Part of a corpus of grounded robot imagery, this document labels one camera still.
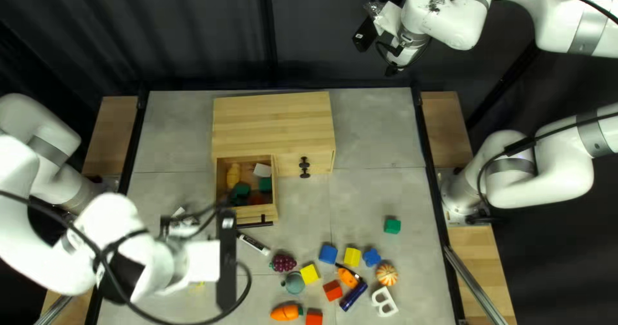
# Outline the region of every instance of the orange block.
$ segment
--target orange block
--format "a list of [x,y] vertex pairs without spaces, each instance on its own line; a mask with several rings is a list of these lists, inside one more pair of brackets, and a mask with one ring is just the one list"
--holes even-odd
[[344,295],[344,292],[341,290],[341,286],[339,286],[338,281],[331,281],[323,286],[324,293],[326,293],[326,298],[328,298],[329,302],[336,300],[339,297]]
[[322,313],[308,313],[305,325],[322,325]]

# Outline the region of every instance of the blue block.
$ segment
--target blue block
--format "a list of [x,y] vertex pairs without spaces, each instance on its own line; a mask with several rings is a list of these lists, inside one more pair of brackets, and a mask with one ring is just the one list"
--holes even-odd
[[318,258],[323,263],[335,264],[337,259],[337,249],[330,245],[322,246],[320,250],[320,257]]
[[363,260],[367,267],[375,266],[382,261],[382,256],[378,255],[378,251],[371,249],[363,254]]

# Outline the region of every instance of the wooden box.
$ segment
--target wooden box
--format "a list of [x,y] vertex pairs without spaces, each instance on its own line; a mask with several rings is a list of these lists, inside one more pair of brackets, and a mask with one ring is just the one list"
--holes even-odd
[[[218,197],[227,190],[225,177],[231,163],[242,160],[250,167],[270,162],[273,169],[273,202],[236,207],[239,224],[259,222],[262,214],[267,221],[277,221],[276,179],[300,176],[302,157],[310,164],[307,173],[332,172],[336,148],[328,92],[217,98],[212,115]],[[243,174],[243,182],[251,182],[246,169]]]

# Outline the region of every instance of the black knob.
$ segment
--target black knob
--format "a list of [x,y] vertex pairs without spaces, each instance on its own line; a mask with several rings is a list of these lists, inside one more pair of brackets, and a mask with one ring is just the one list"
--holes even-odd
[[303,173],[300,175],[300,178],[307,179],[311,174],[307,173],[307,168],[303,168]]
[[309,168],[309,166],[311,165],[311,163],[307,162],[306,157],[300,157],[300,160],[302,161],[301,163],[298,164],[300,168]]

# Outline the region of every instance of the yellow cube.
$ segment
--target yellow cube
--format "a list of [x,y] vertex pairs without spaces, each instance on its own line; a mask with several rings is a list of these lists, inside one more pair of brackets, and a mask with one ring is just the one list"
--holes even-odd
[[300,269],[300,275],[303,277],[303,281],[305,281],[305,284],[307,285],[320,279],[320,276],[318,275],[318,271],[315,269],[314,264]]
[[360,262],[360,250],[354,248],[346,248],[344,256],[344,264],[350,267],[358,267]]

